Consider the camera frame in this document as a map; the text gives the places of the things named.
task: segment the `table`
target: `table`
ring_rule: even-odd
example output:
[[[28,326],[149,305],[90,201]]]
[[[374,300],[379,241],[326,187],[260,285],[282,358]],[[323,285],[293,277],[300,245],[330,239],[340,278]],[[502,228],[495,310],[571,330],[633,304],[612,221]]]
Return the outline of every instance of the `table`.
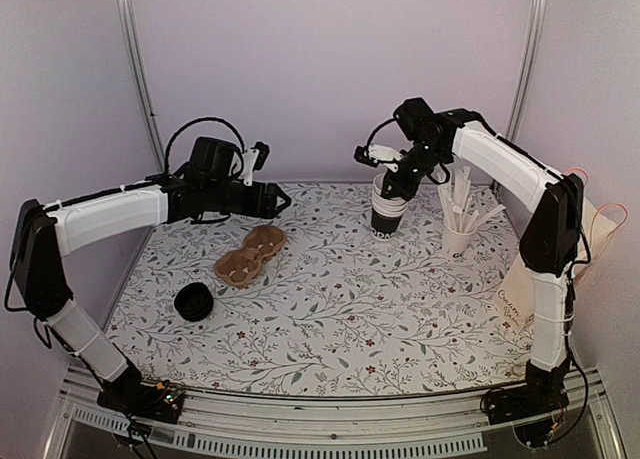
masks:
[[[287,246],[246,289],[227,287],[213,266],[265,221],[155,229],[107,331],[146,377],[316,397],[459,391],[523,377],[532,331],[514,333],[491,304],[517,253],[504,215],[447,259],[434,187],[421,188],[388,243],[369,230],[369,185],[283,188],[293,205],[272,223]],[[481,209],[497,204],[488,187],[472,194]],[[173,299],[195,281],[215,305],[188,323]]]

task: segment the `brown pulp cup holder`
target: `brown pulp cup holder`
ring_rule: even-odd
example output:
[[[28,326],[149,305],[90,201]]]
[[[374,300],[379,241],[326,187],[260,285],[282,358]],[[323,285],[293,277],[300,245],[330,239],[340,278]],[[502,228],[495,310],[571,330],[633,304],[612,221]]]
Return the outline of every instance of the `brown pulp cup holder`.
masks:
[[[243,249],[226,253],[216,262],[216,275],[230,286],[243,289],[262,269],[262,262],[275,256],[287,235],[275,226],[258,226],[243,241]]]
[[[265,260],[271,259],[284,247],[287,235],[275,226],[258,226],[244,238],[245,248],[257,249]]]

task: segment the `black cable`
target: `black cable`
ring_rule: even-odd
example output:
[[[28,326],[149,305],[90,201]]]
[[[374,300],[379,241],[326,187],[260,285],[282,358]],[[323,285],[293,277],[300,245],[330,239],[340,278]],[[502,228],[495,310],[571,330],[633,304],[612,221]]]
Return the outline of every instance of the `black cable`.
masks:
[[[574,266],[578,264],[583,264],[583,265],[591,264],[591,249],[589,248],[589,241],[587,241],[587,235],[585,234],[584,228],[582,227],[582,211],[578,208],[578,203],[576,202],[576,198],[573,195],[573,191],[571,190],[569,185],[566,184],[565,182],[561,181],[558,184],[560,184],[560,187],[562,187],[567,192],[567,196],[569,198],[569,201],[571,202],[571,207],[573,207],[573,210],[576,213],[576,217],[579,218],[580,224],[578,226],[578,234],[580,235],[580,239],[584,244],[584,250],[587,254],[586,260],[578,259],[578,260],[574,260],[571,263],[571,266],[569,268],[569,280],[573,283]]]
[[[51,344],[51,336],[49,335],[49,326],[47,326],[46,324],[44,325],[44,333],[45,333],[45,335],[43,336],[40,333],[40,329],[38,329],[38,318],[34,317],[33,318],[33,330],[35,331],[36,336],[38,336],[38,339],[40,339],[40,342],[42,342],[42,344],[44,344],[44,347],[46,347],[47,349],[53,348],[53,345]]]
[[[576,366],[576,369],[578,370],[578,372],[582,376],[582,380],[584,381],[584,401],[582,402],[582,408],[580,409],[580,413],[578,414],[578,417],[576,418],[576,420],[573,421],[573,424],[571,424],[569,429],[567,429],[561,436],[558,436],[557,438],[554,438],[551,441],[549,441],[549,443],[547,444],[548,446],[550,446],[551,444],[555,444],[558,441],[561,441],[562,439],[567,437],[571,433],[571,431],[573,431],[576,428],[576,426],[580,422],[580,419],[582,419],[582,416],[584,416],[584,413],[587,410],[587,404],[589,403],[589,379],[587,379],[587,375],[585,374],[584,370],[582,369],[582,367],[580,367],[580,364],[578,364],[578,361],[576,361],[575,354],[573,353],[573,350],[569,345],[569,336],[565,336],[565,347],[567,348],[567,351],[569,351],[569,358],[571,359],[571,362],[573,362],[573,365]]]
[[[511,141],[508,141],[507,139],[505,139],[504,137],[502,137],[499,134],[494,134],[493,135],[497,140],[499,140],[500,142],[502,142],[505,146],[513,149],[514,151],[518,152],[519,154],[523,155],[524,157],[526,157],[527,159],[529,159],[531,162],[533,162],[536,166],[538,166],[540,169],[542,169],[543,171],[545,171],[547,174],[549,174],[551,177],[553,177],[554,179],[557,179],[558,181],[562,180],[562,176],[556,174],[555,172],[553,172],[551,169],[549,169],[547,166],[545,166],[543,163],[541,163],[539,160],[537,160],[535,157],[533,157],[531,154],[529,154],[527,151],[525,151],[524,149],[522,149],[520,146],[518,146],[517,144],[514,144]]]
[[[89,363],[87,361],[84,360],[84,358],[82,358],[81,356],[77,356],[78,359],[80,359],[85,367],[87,368],[87,370],[91,373],[91,375],[93,376],[93,378],[96,380],[96,382],[98,383],[98,385],[100,386],[100,388],[105,392],[105,394],[109,397],[109,400],[113,403],[114,406],[116,406],[120,413],[127,418],[127,420],[129,421],[130,427],[129,427],[129,439],[133,440],[132,437],[132,433],[131,430],[134,429],[138,435],[142,438],[142,442],[144,443],[145,447],[147,448],[147,450],[149,451],[149,454],[151,454],[152,459],[158,459],[158,456],[156,455],[155,451],[153,450],[153,448],[151,447],[151,444],[149,443],[149,441],[147,440],[147,436],[145,435],[145,433],[142,431],[142,428],[140,427],[140,424],[138,424],[136,422],[136,420],[133,418],[133,416],[131,414],[129,414],[128,412],[124,411],[123,407],[120,407],[120,405],[118,404],[118,401],[116,401],[113,396],[109,393],[109,390],[107,388],[104,387],[104,381],[98,376],[98,374],[96,374],[96,371],[89,365]],[[134,447],[131,448],[131,451],[136,455],[136,457],[138,457],[139,459],[145,459],[145,457],[140,454],[138,451],[135,450]]]
[[[9,264],[9,279],[7,281],[7,288],[5,289],[5,292],[4,292],[4,308],[7,312],[25,312],[29,310],[29,308],[27,307],[10,306],[9,299],[11,297],[11,286],[13,285],[13,281],[16,277],[16,264],[18,263],[18,256],[20,255],[20,251],[22,251],[22,248],[24,246],[23,242],[26,237],[26,234],[29,231],[29,229],[31,229],[31,226],[33,225],[36,218],[37,216],[33,216],[31,220],[29,220],[26,224],[22,226],[22,231],[20,232],[20,236],[18,237],[18,241],[17,241],[18,249],[14,251],[15,255],[13,256],[13,260]]]
[[[447,169],[447,166],[444,165],[444,162],[440,163],[440,169],[444,171],[444,179],[442,181],[436,180],[430,173],[427,173],[427,177],[429,178],[429,180],[433,182],[436,186],[441,186],[442,184],[446,184],[451,179],[451,173],[449,172],[449,169]]]
[[[382,124],[379,124],[378,126],[376,126],[376,128],[371,131],[371,135],[369,135],[369,139],[367,139],[367,145],[365,146],[365,151],[367,156],[369,155],[369,146],[371,146],[371,143],[373,142],[373,138],[376,137],[376,134],[378,134],[378,132],[380,132],[380,129],[382,129],[383,127],[388,126],[389,124],[393,124],[394,122],[396,122],[395,118],[391,118],[391,119],[387,119],[386,121],[384,121]],[[395,164],[396,160],[391,160],[391,161],[381,161],[379,159],[375,159],[375,161],[378,164]]]
[[[223,222],[226,222],[230,218],[231,218],[231,214],[229,214],[228,216],[220,217],[218,219],[202,219],[202,215],[201,215],[199,219],[194,219],[193,221],[191,221],[191,224],[194,226],[205,225],[205,224],[206,225],[221,224]]]
[[[220,124],[225,125],[236,136],[236,139],[238,139],[238,142],[240,143],[240,149],[241,149],[241,153],[239,154],[239,156],[240,156],[240,166],[241,167],[240,167],[240,172],[237,173],[237,175],[240,176],[240,174],[244,170],[244,158],[242,157],[242,154],[245,152],[244,141],[242,140],[242,137],[240,136],[240,133],[237,131],[237,129],[235,127],[233,127],[233,125],[231,123],[229,123],[229,122],[227,122],[224,119],[221,119],[219,117],[199,117],[198,119],[194,119],[192,121],[187,122],[180,129],[178,129],[176,132],[173,133],[173,136],[171,136],[171,139],[169,139],[169,143],[167,144],[167,148],[164,151],[164,171],[163,171],[164,175],[165,176],[169,175],[169,169],[170,169],[169,168],[169,156],[171,155],[171,147],[173,146],[173,143],[175,142],[175,140],[178,138],[178,136],[180,134],[182,134],[188,128],[190,128],[191,126],[193,126],[195,124],[199,124],[201,122],[218,122]]]
[[[142,181],[142,182],[137,182],[135,184],[129,184],[124,187],[112,187],[110,189],[105,189],[103,191],[87,194],[86,196],[74,197],[73,199],[68,199],[60,203],[54,203],[54,204],[51,204],[50,206],[43,208],[42,210],[45,213],[54,212],[63,207],[74,206],[76,204],[80,204],[81,202],[91,201],[93,199],[99,199],[101,197],[111,196],[113,194],[120,194],[122,192],[135,191],[136,189],[142,189],[145,187],[153,186],[155,184],[156,183],[153,181]]]

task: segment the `white wall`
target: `white wall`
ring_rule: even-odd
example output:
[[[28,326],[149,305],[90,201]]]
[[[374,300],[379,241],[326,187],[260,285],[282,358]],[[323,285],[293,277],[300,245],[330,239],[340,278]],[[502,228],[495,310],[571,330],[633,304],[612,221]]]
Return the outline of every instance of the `white wall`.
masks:
[[[596,364],[629,457],[640,457],[640,0],[549,0],[518,145],[585,168],[595,204],[631,220],[578,287],[575,343]],[[527,215],[507,198],[522,228]]]
[[[95,192],[154,172],[115,0],[0,0],[0,284],[21,203]],[[68,280],[98,322],[140,240],[78,251]],[[19,303],[14,292],[12,302]],[[47,351],[29,314],[0,312],[0,456],[37,457],[67,358]]]
[[[133,0],[166,140],[202,115],[272,148],[260,178],[363,180],[355,146],[404,99],[506,126],[531,0]],[[187,159],[186,134],[173,164]],[[390,126],[379,140],[408,143]],[[477,174],[476,179],[486,176]]]

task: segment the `paper cup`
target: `paper cup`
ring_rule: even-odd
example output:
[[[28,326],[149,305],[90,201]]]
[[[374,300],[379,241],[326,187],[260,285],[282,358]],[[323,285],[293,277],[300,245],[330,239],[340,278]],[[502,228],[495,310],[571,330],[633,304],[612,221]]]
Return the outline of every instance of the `paper cup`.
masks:
[[[407,210],[406,202],[398,203],[383,199],[378,196],[375,191],[371,193],[371,204],[375,205],[381,213],[387,213],[386,215],[391,213],[391,215],[395,216],[396,214],[402,214]]]
[[[398,204],[398,205],[406,204],[407,201],[405,201],[401,197],[394,197],[392,199],[383,199],[382,197],[380,197],[380,195],[382,194],[382,184],[384,182],[385,174],[386,173],[378,174],[376,177],[373,178],[373,187],[371,190],[372,195],[376,195],[383,201],[388,201],[389,203]]]
[[[447,257],[460,257],[475,233],[475,229],[467,233],[456,232],[445,224],[442,230],[442,252]]]
[[[389,241],[396,235],[402,214],[395,217],[383,216],[376,210],[375,206],[371,207],[371,233],[373,237],[380,241]]]
[[[398,230],[407,203],[403,199],[383,199],[377,192],[379,190],[374,184],[371,191],[371,232],[376,239],[388,241]]]

